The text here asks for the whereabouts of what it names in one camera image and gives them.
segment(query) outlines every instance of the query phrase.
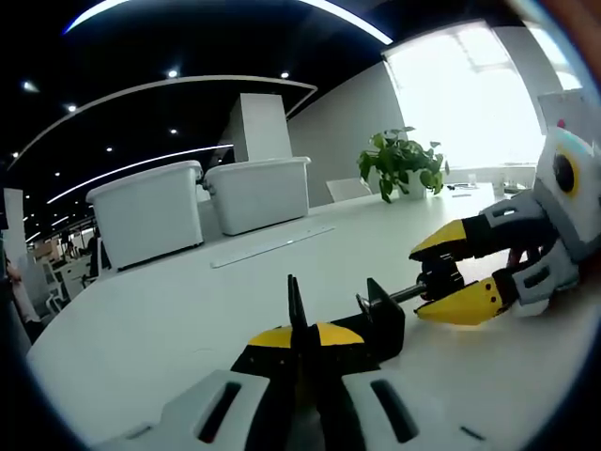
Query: table surface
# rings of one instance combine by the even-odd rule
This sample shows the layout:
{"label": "table surface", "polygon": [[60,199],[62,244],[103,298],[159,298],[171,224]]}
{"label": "table surface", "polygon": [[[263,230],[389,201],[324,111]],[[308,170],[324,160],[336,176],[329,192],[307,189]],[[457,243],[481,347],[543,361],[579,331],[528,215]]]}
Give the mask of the table surface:
{"label": "table surface", "polygon": [[[254,335],[288,323],[286,276],[299,279],[309,323],[358,313],[374,277],[389,292],[412,285],[411,248],[448,221],[494,202],[492,188],[387,205],[378,195],[311,209],[297,221],[114,274],[91,285],[27,355],[39,383],[87,444],[159,421],[163,405],[213,369],[229,368]],[[333,231],[218,269],[211,262]],[[460,263],[466,281],[489,275],[504,254]],[[403,304],[405,347],[382,366],[437,399],[457,424],[493,449],[518,449],[572,386],[599,320],[594,289],[577,288],[544,315],[510,313],[478,327],[421,321]]]}

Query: ceiling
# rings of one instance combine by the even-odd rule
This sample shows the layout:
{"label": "ceiling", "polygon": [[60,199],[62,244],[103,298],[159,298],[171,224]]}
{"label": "ceiling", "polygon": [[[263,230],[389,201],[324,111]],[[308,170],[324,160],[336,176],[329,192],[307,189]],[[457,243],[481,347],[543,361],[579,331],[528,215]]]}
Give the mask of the ceiling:
{"label": "ceiling", "polygon": [[[240,92],[282,95],[289,110],[307,90],[254,82],[203,82],[156,87],[66,116],[121,89],[157,82],[177,69],[181,77],[256,75],[318,87],[311,101],[369,66],[385,48],[379,40],[323,10],[297,0],[131,0],[63,35],[100,0],[15,2],[12,26],[0,31],[8,73],[0,85],[5,111],[0,159],[6,185],[24,190],[25,235],[53,232],[91,214],[89,189],[153,165],[195,158],[207,167],[211,152],[151,163],[91,183],[51,205],[67,189],[119,167],[218,144]],[[518,24],[501,0],[332,0],[400,42],[448,23],[484,18]],[[22,88],[30,81],[39,92]],[[224,163],[231,162],[226,155]]]}

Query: yellow robot part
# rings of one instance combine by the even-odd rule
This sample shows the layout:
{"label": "yellow robot part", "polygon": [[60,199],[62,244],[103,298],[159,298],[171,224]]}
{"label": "yellow robot part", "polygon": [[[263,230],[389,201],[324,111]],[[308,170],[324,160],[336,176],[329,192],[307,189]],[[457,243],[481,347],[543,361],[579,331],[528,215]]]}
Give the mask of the yellow robot part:
{"label": "yellow robot part", "polygon": [[355,334],[350,329],[345,327],[329,324],[328,322],[319,322],[319,340],[321,346],[336,346],[336,345],[353,345],[355,343],[363,343],[360,335]]}
{"label": "yellow robot part", "polygon": [[463,222],[460,219],[455,219],[449,224],[439,228],[428,238],[419,243],[412,251],[412,254],[423,251],[429,247],[434,247],[438,244],[447,241],[461,241],[466,239],[466,231],[463,228]]}
{"label": "yellow robot part", "polygon": [[264,348],[290,348],[291,338],[292,326],[278,327],[257,335],[248,344]]}
{"label": "yellow robot part", "polygon": [[495,280],[485,280],[415,310],[421,319],[475,326],[496,317],[504,310]]}

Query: potted plant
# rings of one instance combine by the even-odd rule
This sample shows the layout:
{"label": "potted plant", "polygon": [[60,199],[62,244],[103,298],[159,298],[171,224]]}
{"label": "potted plant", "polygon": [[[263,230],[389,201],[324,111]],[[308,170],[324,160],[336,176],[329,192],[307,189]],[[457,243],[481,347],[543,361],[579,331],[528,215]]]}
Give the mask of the potted plant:
{"label": "potted plant", "polygon": [[[440,167],[444,158],[441,153],[434,153],[440,143],[430,142],[430,148],[424,150],[419,143],[399,136],[413,130],[413,127],[404,127],[373,135],[369,143],[376,150],[363,151],[357,161],[364,181],[372,167],[376,168],[382,199],[389,204],[395,186],[402,196],[413,199],[423,198],[426,189],[434,194],[442,190]],[[445,171],[449,173],[448,163],[445,163]]]}

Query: green plant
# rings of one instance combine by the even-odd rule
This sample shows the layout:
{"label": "green plant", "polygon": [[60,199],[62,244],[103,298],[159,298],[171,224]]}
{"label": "green plant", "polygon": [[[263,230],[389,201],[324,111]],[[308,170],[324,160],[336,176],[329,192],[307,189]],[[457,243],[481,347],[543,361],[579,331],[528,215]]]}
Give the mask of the green plant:
{"label": "green plant", "polygon": [[[405,132],[412,132],[413,127],[404,127],[397,130],[387,130],[386,132],[373,135],[369,143],[377,150],[365,150],[361,153],[357,161],[361,171],[361,178],[367,181],[372,167],[379,174],[379,189],[384,199],[391,203],[390,194],[394,186],[398,186],[404,193],[408,194],[408,173],[407,171],[418,171],[423,169],[420,174],[420,182],[434,194],[442,190],[442,166],[443,156],[441,153],[434,153],[434,149],[440,146],[440,143],[430,142],[430,148],[424,150],[419,143],[412,140],[403,139],[399,135]],[[449,174],[449,165],[445,163],[445,172]]]}

